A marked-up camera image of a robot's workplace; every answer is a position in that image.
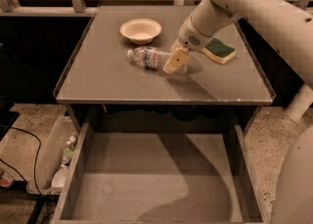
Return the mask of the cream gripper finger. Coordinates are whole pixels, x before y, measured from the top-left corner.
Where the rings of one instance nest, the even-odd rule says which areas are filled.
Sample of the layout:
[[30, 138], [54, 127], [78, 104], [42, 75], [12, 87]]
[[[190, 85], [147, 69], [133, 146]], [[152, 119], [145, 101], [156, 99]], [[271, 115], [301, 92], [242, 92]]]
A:
[[172, 46], [170, 47], [170, 52], [175, 51], [177, 48], [181, 48], [182, 45], [179, 43], [178, 38], [174, 41], [174, 43], [172, 44]]
[[176, 48], [166, 60], [163, 70], [166, 73], [185, 73], [187, 71], [189, 52], [184, 48]]

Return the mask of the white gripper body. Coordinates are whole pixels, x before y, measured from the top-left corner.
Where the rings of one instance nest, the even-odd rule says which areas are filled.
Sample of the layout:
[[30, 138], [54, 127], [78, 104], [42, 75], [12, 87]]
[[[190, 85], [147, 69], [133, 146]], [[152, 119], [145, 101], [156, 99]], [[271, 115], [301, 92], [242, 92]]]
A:
[[212, 29], [208, 20], [195, 19], [189, 16], [181, 25], [178, 43], [191, 51], [199, 51], [212, 39]]

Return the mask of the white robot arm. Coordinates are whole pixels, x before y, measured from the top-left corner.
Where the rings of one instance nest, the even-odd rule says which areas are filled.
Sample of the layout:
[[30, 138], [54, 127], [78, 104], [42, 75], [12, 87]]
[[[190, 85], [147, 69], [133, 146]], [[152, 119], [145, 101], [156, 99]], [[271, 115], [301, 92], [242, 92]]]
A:
[[[180, 27], [163, 70], [172, 73], [223, 27], [244, 18], [313, 86], [312, 15], [284, 0], [202, 0]], [[276, 186], [270, 224], [313, 224], [313, 127], [293, 142]]]

